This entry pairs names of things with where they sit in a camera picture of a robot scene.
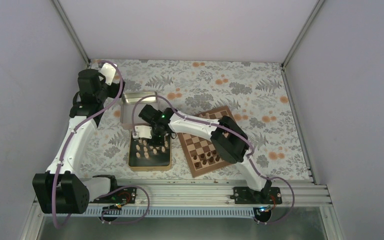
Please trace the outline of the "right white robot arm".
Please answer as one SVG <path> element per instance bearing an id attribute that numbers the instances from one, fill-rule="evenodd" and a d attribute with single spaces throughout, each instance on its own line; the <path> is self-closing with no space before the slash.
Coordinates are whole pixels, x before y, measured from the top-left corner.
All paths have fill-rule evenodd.
<path id="1" fill-rule="evenodd" d="M 189 134 L 210 141 L 220 157 L 235 165 L 244 176 L 254 202 L 262 204 L 270 198 L 272 182 L 257 169 L 253 162 L 255 149 L 231 117 L 201 118 L 173 107 L 157 110 L 150 104 L 145 105 L 138 116 L 148 126 L 135 126 L 133 138 L 148 139 L 156 146 L 163 145 L 164 137 L 169 134 Z"/>

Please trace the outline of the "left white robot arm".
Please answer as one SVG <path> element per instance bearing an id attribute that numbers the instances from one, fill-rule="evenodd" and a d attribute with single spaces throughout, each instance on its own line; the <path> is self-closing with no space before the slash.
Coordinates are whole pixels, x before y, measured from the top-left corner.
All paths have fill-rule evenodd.
<path id="1" fill-rule="evenodd" d="M 82 181 L 80 166 L 91 137 L 96 133 L 107 107 L 108 98 L 116 101 L 123 88 L 114 82 L 118 72 L 104 64 L 97 69 L 78 73 L 79 91 L 74 95 L 69 112 L 68 129 L 51 164 L 44 173 L 37 173 L 32 186 L 40 208 L 45 214 L 82 214 L 89 202 L 101 197 L 111 203 L 119 197 L 119 188 L 113 175 L 96 175 Z"/>

